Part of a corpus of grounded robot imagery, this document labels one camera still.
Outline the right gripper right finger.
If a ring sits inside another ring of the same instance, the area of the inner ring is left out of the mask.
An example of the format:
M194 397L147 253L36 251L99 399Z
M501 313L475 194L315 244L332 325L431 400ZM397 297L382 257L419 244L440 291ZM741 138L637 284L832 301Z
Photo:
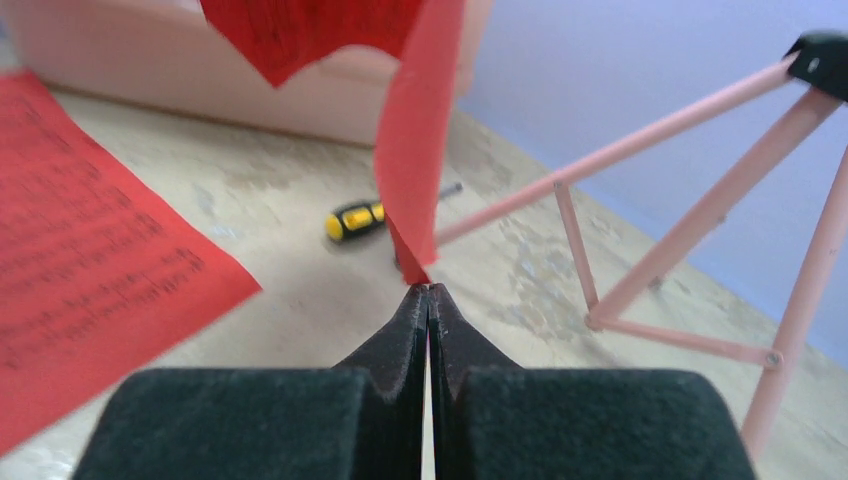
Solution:
M440 479L751 479L729 409L702 375L530 369L428 293Z

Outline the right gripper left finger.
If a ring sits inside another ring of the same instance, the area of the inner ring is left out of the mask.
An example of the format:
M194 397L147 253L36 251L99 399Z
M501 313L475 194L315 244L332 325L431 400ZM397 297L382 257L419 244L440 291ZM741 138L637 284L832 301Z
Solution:
M122 382L77 479L417 479L429 290L322 369L155 368Z

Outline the red sheet music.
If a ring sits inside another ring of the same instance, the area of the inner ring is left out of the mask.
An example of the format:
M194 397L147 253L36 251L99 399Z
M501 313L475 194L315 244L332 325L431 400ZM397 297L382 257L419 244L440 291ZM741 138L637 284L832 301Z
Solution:
M1 77L1 449L259 291L65 113Z
M398 60L377 128L375 180L404 281L429 283L464 2L221 0L201 8L274 88L344 47Z

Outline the pink tripod music stand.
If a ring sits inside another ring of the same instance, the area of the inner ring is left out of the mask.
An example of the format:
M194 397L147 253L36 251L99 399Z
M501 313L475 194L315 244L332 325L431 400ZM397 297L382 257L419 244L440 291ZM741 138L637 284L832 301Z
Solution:
M771 92L791 80L808 89L714 184L673 228L607 294L595 288L570 194L572 184L695 126ZM623 312L639 294L657 284L768 173L847 101L847 36L836 30L802 34L784 57L692 105L668 115L575 163L536 181L453 225L440 230L450 243L520 208L554 195L566 230L588 308L587 326L703 352L762 369L741 435L751 457L764 450L819 301L847 236L847 168L840 165L770 348L628 322Z

